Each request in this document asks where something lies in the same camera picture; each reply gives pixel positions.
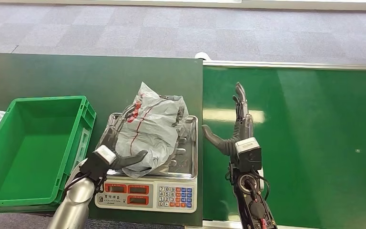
green plastic crate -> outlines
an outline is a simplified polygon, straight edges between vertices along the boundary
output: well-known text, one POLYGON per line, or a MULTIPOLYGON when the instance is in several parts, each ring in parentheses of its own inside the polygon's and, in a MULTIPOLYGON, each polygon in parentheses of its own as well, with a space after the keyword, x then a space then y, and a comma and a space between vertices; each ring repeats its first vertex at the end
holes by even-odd
POLYGON ((13 100, 0 122, 0 212, 55 210, 95 118, 85 96, 13 100))

dark green tabletop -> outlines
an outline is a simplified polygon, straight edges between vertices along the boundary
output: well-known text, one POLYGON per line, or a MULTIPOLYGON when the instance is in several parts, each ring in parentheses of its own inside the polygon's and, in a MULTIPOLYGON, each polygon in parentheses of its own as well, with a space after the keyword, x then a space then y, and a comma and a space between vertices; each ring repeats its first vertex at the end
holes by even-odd
MULTIPOLYGON (((206 66, 203 78, 203 123, 223 137, 243 84, 279 225, 366 228, 366 71, 206 66)), ((238 219, 228 160, 204 142, 205 219, 238 219)))
MULTIPOLYGON (((94 150, 108 116, 133 102, 141 82, 160 94, 182 95, 189 113, 202 121, 202 61, 138 57, 65 56, 0 53, 0 110, 20 97, 85 95, 97 112, 88 152, 94 150)), ((198 188, 203 183, 202 135, 199 135, 198 188)), ((142 223, 201 225, 203 196, 193 214, 97 208, 90 217, 142 223)))

robotic arm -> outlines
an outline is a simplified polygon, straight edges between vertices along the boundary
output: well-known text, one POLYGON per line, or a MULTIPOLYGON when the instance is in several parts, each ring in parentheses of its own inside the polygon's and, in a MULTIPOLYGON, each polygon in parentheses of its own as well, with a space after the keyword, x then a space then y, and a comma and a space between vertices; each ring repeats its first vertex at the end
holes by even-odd
POLYGON ((147 153, 146 150, 143 150, 135 156, 122 157, 106 146, 98 147, 71 173, 64 189, 65 199, 55 211, 47 228, 84 228, 89 215, 88 205, 94 195, 101 191, 107 171, 136 164, 142 161, 147 153))
POLYGON ((262 169, 262 149, 253 137, 253 119, 247 108, 244 88, 239 82, 235 91, 238 96, 233 96, 236 122, 232 138, 220 138, 207 125, 203 125, 204 136, 222 154, 230 157, 226 178, 233 186, 243 229, 277 229, 266 202, 270 184, 258 173, 262 169), (261 180, 267 186, 264 198, 261 180))

digital scale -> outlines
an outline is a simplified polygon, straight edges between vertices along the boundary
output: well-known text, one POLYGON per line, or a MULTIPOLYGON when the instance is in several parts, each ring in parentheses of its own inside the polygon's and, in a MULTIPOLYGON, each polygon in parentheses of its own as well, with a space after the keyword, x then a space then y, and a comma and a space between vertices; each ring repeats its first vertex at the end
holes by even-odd
MULTIPOLYGON (((108 126, 120 113, 113 113, 108 126)), ((109 170, 103 192, 95 196, 99 208, 193 213, 197 209, 198 119, 188 116, 168 160, 139 179, 109 170)))

scale keypad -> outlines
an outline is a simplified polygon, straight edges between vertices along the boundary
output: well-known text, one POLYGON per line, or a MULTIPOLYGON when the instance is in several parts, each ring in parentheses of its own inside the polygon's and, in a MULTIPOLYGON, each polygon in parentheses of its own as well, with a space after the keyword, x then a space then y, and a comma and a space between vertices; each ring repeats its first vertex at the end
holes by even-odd
POLYGON ((158 206, 170 208, 191 208, 193 204, 193 189, 190 187, 160 186, 158 191, 158 206))

